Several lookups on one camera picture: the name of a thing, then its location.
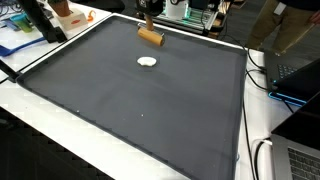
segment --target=black cable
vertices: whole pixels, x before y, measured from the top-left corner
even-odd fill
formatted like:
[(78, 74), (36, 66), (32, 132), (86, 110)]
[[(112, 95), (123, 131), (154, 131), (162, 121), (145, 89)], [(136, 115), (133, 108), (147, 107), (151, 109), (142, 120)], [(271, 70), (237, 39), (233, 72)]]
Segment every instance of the black cable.
[(253, 60), (252, 60), (252, 57), (251, 57), (251, 55), (250, 55), (250, 49), (248, 48), (248, 56), (249, 56), (249, 59), (250, 59), (250, 61), (252, 62), (252, 64), (253, 65), (255, 65), (257, 68), (259, 68), (259, 69), (261, 69), (261, 70), (266, 70), (266, 68), (265, 67), (262, 67), (262, 66), (259, 66), (259, 65), (257, 65)]
[[(244, 45), (241, 44), (241, 42), (240, 42), (239, 40), (237, 40), (236, 38), (234, 38), (234, 37), (232, 37), (232, 36), (230, 36), (230, 35), (226, 35), (226, 37), (229, 37), (229, 38), (231, 38), (232, 40), (234, 40), (238, 45), (240, 45), (240, 46), (243, 48), (243, 50), (246, 51), (246, 48), (244, 47)], [(257, 65), (257, 64), (252, 60), (252, 57), (251, 57), (251, 55), (250, 55), (250, 49), (248, 49), (247, 54), (248, 54), (248, 57), (249, 57), (249, 59), (250, 59), (250, 61), (252, 62), (253, 65), (255, 65), (257, 68), (259, 68), (259, 69), (261, 69), (261, 70), (263, 70), (263, 71), (266, 71), (266, 68), (265, 68), (265, 67), (262, 67), (262, 66)]]
[(245, 105), (244, 105), (244, 101), (243, 101), (243, 104), (242, 104), (242, 108), (243, 108), (244, 127), (245, 127), (245, 132), (246, 132), (246, 140), (247, 140), (247, 147), (248, 147), (248, 153), (249, 153), (252, 177), (253, 177), (253, 180), (255, 180), (256, 178), (255, 178), (255, 175), (254, 175), (254, 168), (253, 168), (253, 164), (252, 164), (252, 154), (251, 154), (250, 143), (249, 143), (250, 141), (249, 141), (249, 133), (248, 133), (247, 115), (246, 115), (246, 108), (245, 108)]
[(256, 152), (254, 153), (254, 172), (256, 173), (256, 179), (259, 180), (259, 170), (258, 170), (258, 155), (261, 146), (264, 144), (264, 141), (261, 141), (256, 149)]
[(7, 8), (7, 11), (5, 13), (0, 14), (0, 17), (5, 16), (8, 14), (9, 12), (9, 7), (5, 6), (5, 8)]
[(259, 73), (261, 73), (261, 74), (264, 74), (264, 71), (262, 71), (262, 70), (260, 70), (260, 69), (251, 69), (251, 70), (248, 71), (248, 73), (250, 73), (250, 72), (259, 72)]
[(283, 101), (284, 104), (288, 107), (288, 109), (290, 110), (290, 112), (293, 114), (294, 111), (293, 111), (292, 108), (289, 106), (289, 104), (288, 104), (286, 101), (284, 101), (284, 100), (282, 100), (282, 101)]
[(13, 4), (13, 5), (10, 6), (10, 8), (11, 8), (14, 12), (16, 12), (16, 13), (22, 12), (22, 8), (21, 8), (18, 4)]
[(262, 86), (260, 86), (259, 84), (256, 83), (256, 81), (252, 78), (252, 76), (250, 75), (250, 72), (248, 70), (246, 70), (246, 75), (249, 76), (249, 78), (251, 79), (251, 81), (253, 82), (254, 85), (256, 85), (258, 88), (264, 90), (264, 91), (268, 91), (267, 88), (264, 88)]

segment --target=wooden block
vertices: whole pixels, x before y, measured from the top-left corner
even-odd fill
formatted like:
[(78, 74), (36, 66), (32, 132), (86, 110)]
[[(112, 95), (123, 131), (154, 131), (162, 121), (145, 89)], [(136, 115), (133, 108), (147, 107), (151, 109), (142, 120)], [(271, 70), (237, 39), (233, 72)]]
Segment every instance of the wooden block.
[(88, 22), (83, 12), (76, 8), (70, 8), (71, 14), (67, 17), (56, 16), (63, 29), (69, 31), (71, 29), (87, 25)]

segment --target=cable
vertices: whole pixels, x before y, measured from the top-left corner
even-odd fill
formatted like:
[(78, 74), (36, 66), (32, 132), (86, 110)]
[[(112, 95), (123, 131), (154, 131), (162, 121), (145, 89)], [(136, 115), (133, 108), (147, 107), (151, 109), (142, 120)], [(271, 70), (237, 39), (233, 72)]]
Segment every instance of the cable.
[(260, 69), (251, 69), (251, 70), (248, 71), (248, 73), (250, 73), (250, 72), (259, 72), (259, 73), (261, 73), (261, 74), (264, 74), (264, 71), (262, 71), (262, 70), (260, 70)]
[[(231, 39), (234, 40), (238, 45), (240, 45), (243, 50), (246, 51), (246, 48), (241, 44), (241, 42), (240, 42), (239, 40), (237, 40), (236, 38), (234, 38), (234, 37), (232, 37), (232, 36), (230, 36), (230, 35), (225, 35), (225, 37), (231, 38)], [(263, 71), (266, 71), (266, 68), (265, 68), (265, 67), (262, 67), (262, 66), (257, 65), (257, 64), (252, 60), (252, 57), (251, 57), (251, 55), (250, 55), (250, 49), (248, 49), (247, 54), (248, 54), (248, 57), (249, 57), (249, 59), (250, 59), (250, 61), (252, 62), (253, 65), (255, 65), (257, 68), (259, 68), (259, 69), (261, 69), (261, 70), (263, 70)]]
[(262, 66), (259, 66), (259, 65), (257, 65), (253, 60), (252, 60), (252, 57), (251, 57), (251, 55), (250, 55), (250, 49), (248, 48), (248, 56), (249, 56), (249, 59), (250, 59), (250, 61), (252, 62), (252, 64), (253, 65), (255, 65), (257, 68), (259, 68), (259, 69), (261, 69), (261, 70), (266, 70), (266, 68), (265, 67), (262, 67)]
[(289, 106), (289, 104), (285, 101), (285, 100), (282, 100), (284, 102), (284, 104), (288, 107), (288, 109), (290, 110), (290, 112), (293, 114), (294, 111), (292, 110), (292, 108)]
[(258, 155), (261, 146), (265, 143), (265, 141), (261, 141), (256, 149), (256, 152), (254, 154), (254, 172), (256, 173), (256, 180), (259, 180), (259, 171), (258, 171)]
[(11, 0), (1, 0), (0, 1), (0, 17), (3, 17), (5, 15), (9, 15), (9, 14), (21, 13), (22, 11), (23, 11), (23, 9), (16, 1), (11, 1)]
[(254, 168), (253, 168), (253, 164), (252, 164), (252, 154), (251, 154), (250, 144), (249, 144), (250, 141), (249, 141), (249, 133), (248, 133), (247, 115), (246, 115), (246, 108), (244, 105), (244, 101), (242, 103), (242, 108), (243, 108), (244, 127), (245, 127), (245, 132), (246, 132), (246, 140), (247, 140), (247, 147), (248, 147), (252, 177), (253, 177), (253, 180), (256, 180), (255, 175), (254, 175)]
[(256, 81), (252, 78), (252, 76), (250, 75), (250, 72), (248, 70), (246, 70), (246, 75), (249, 76), (249, 78), (251, 79), (251, 81), (253, 82), (254, 85), (256, 85), (258, 88), (264, 90), (264, 91), (268, 91), (267, 88), (264, 88), (262, 86), (260, 86), (259, 84), (256, 83)]

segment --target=laptop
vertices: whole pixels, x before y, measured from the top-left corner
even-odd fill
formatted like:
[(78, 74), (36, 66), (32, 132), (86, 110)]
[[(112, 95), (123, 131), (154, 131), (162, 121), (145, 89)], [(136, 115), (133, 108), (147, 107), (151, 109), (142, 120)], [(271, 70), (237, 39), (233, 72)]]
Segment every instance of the laptop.
[(320, 91), (320, 59), (310, 61), (289, 55), (264, 55), (269, 97), (296, 106)]
[(272, 131), (276, 180), (320, 180), (320, 92)]

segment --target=black mat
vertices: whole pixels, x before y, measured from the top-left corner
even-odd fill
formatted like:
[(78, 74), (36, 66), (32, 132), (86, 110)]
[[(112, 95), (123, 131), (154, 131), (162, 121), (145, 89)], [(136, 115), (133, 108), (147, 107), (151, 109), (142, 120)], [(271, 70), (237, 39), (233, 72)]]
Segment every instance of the black mat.
[(18, 83), (192, 179), (233, 179), (246, 53), (166, 30), (158, 47), (136, 24), (107, 19)]

